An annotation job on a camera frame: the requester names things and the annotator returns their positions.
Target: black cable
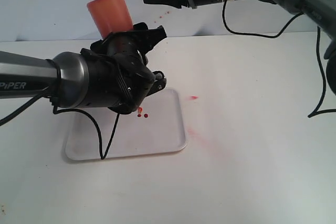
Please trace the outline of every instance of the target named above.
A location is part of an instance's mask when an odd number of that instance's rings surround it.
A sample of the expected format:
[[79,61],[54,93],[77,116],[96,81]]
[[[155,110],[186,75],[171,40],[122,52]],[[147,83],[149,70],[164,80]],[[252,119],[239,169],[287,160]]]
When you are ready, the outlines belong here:
[[239,33],[237,31],[233,31],[229,28],[229,26],[227,25],[226,19],[225,19],[225,10],[226,10],[226,5],[227,5],[228,0],[224,0],[224,5],[223,5],[223,12],[222,12],[222,18],[223,18],[223,24],[225,26],[225,28],[232,34],[234,35],[246,35],[246,36],[255,36],[255,37],[261,37],[261,38],[267,38],[267,39],[276,39],[278,37],[280,37],[284,31],[289,27],[289,25],[298,17],[302,16],[303,13],[299,13],[297,15],[295,15],[293,18],[291,18],[283,27],[283,29],[281,29],[281,31],[277,34],[277,35],[263,35],[263,34],[253,34],[253,33]]
[[38,94],[38,95],[34,96],[33,98],[31,98],[28,102],[26,102],[25,104],[23,104],[20,108],[18,108],[17,110],[15,110],[13,113],[11,113],[10,115],[8,115],[5,118],[1,119],[0,120],[0,126],[3,126],[4,124],[10,122],[15,117],[17,117],[22,112],[24,112],[27,108],[29,108],[30,106],[32,106],[39,99],[41,99],[43,97],[47,97],[48,95],[50,95],[50,92],[49,92],[49,89],[47,88],[47,89],[43,90],[40,94]]
[[97,121],[93,118],[93,116],[90,115],[88,112],[83,111],[83,110],[78,110],[78,109],[57,110],[57,106],[54,106],[54,109],[53,109],[53,114],[54,115],[58,115],[58,114],[61,114],[61,113],[67,113],[67,112],[77,112],[77,113],[83,114],[83,115],[85,115],[86,117],[88,117],[92,121],[92,123],[96,127],[96,130],[97,130],[97,133],[98,133],[100,159],[104,160],[107,157],[108,153],[109,153],[109,150],[110,150],[110,147],[111,147],[114,135],[116,133],[116,129],[117,129],[117,125],[118,125],[120,114],[117,114],[117,117],[115,119],[116,121],[114,122],[113,131],[112,131],[112,134],[111,134],[110,141],[109,141],[108,146],[107,146],[107,148],[105,150],[105,153],[103,153],[103,140],[102,140],[102,136],[101,136],[101,131],[100,131],[100,128],[99,128],[99,125],[98,125]]
[[323,68],[323,64],[322,64],[322,60],[321,60],[320,44],[321,44],[321,28],[318,27],[317,28],[316,55],[317,55],[317,62],[319,64],[321,76],[322,76],[322,96],[321,96],[321,99],[320,99],[319,103],[317,104],[316,108],[308,116],[308,118],[312,118],[314,116],[322,115],[322,114],[336,113],[336,110],[322,110],[322,111],[319,111],[319,109],[321,108],[321,106],[324,102],[324,99],[326,97],[325,94],[327,93],[327,79],[325,77],[326,74],[324,72],[324,68]]

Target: white table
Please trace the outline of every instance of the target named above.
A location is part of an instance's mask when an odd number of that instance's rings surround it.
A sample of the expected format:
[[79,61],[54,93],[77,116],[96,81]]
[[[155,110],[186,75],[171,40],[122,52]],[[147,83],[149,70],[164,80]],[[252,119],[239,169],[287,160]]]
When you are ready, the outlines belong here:
[[[53,58],[91,42],[0,50]],[[161,42],[150,67],[180,93],[190,138],[174,155],[71,162],[71,115],[39,101],[0,128],[0,223],[334,224],[336,114],[307,118],[321,93],[315,42],[315,33]],[[1,100],[1,117],[24,101]],[[324,108],[336,108],[330,91]]]

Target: white tray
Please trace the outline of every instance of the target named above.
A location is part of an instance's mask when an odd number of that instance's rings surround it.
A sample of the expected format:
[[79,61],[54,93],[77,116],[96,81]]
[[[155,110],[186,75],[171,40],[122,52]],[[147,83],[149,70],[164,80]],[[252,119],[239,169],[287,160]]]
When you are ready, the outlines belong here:
[[[178,93],[165,89],[144,100],[142,116],[121,115],[107,158],[178,152],[187,146]],[[109,109],[85,109],[98,122],[105,150],[116,114]],[[100,159],[96,128],[84,115],[70,123],[66,155],[75,161]]]

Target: white wall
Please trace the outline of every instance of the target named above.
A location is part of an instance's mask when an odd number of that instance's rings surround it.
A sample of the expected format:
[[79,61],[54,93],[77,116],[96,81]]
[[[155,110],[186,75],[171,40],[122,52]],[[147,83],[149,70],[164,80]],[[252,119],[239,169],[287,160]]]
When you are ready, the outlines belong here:
[[[87,11],[91,0],[0,0],[0,41],[100,38]],[[126,0],[134,23],[150,27],[164,25],[169,36],[227,34],[222,25],[222,4],[197,10],[144,5],[142,0]],[[277,32],[290,18],[278,6],[257,0],[230,2],[229,25],[238,31]],[[311,31],[307,18],[296,21],[289,31]]]

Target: orange cup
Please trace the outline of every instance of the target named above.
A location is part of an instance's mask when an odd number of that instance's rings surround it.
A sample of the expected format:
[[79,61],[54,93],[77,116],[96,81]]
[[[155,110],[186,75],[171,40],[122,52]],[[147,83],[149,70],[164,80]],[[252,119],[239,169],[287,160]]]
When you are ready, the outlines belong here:
[[133,21],[125,0],[94,0],[87,4],[100,35],[133,30]]

